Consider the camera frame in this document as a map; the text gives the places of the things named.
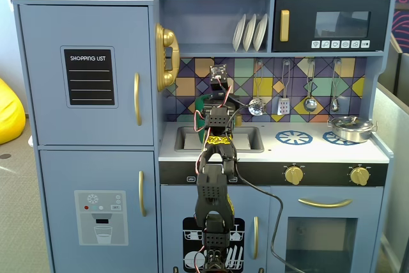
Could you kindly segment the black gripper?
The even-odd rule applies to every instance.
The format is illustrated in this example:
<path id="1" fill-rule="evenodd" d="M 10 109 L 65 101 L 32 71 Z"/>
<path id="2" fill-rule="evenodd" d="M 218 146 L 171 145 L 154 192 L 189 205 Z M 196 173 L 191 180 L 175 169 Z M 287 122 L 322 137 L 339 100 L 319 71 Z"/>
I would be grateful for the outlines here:
<path id="1" fill-rule="evenodd" d="M 212 94 L 208 99 L 210 107 L 218 107 L 223 105 L 224 107 L 232 109 L 233 105 L 235 107 L 242 107 L 245 105 L 243 102 L 239 101 L 239 98 L 236 95 L 231 93 L 229 94 L 228 99 L 225 101 L 226 93 L 229 88 L 226 77 L 211 78 L 210 86 L 212 89 Z"/>

